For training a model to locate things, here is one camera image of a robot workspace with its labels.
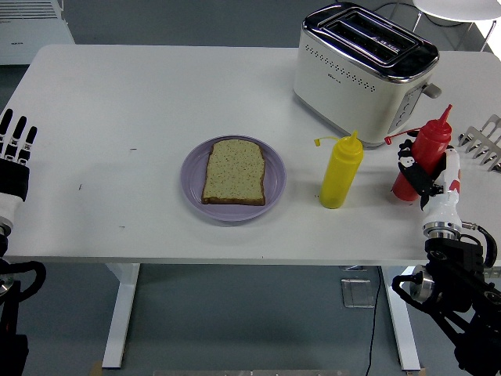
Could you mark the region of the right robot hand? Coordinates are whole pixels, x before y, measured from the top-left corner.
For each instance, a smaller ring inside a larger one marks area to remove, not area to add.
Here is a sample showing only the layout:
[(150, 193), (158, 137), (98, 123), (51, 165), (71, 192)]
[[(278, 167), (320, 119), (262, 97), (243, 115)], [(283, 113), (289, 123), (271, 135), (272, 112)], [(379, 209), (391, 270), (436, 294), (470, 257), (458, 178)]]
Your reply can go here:
[(460, 199), (460, 156), (447, 146), (432, 172), (426, 172), (411, 151), (413, 141), (399, 145), (398, 167), (420, 198), (424, 213), (423, 232), (427, 237), (456, 237), (462, 221), (456, 206)]

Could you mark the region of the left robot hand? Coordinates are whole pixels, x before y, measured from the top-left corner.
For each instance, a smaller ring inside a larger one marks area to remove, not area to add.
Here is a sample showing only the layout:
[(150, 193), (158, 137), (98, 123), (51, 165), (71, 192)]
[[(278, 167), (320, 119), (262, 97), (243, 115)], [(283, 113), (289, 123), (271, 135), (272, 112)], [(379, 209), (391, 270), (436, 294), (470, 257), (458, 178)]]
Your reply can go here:
[(12, 119), (13, 111), (7, 109), (1, 119), (1, 235), (5, 236), (12, 231), (16, 210), (27, 197), (30, 176), (27, 162), (38, 132), (31, 126), (24, 135), (27, 118), (21, 116), (8, 135)]

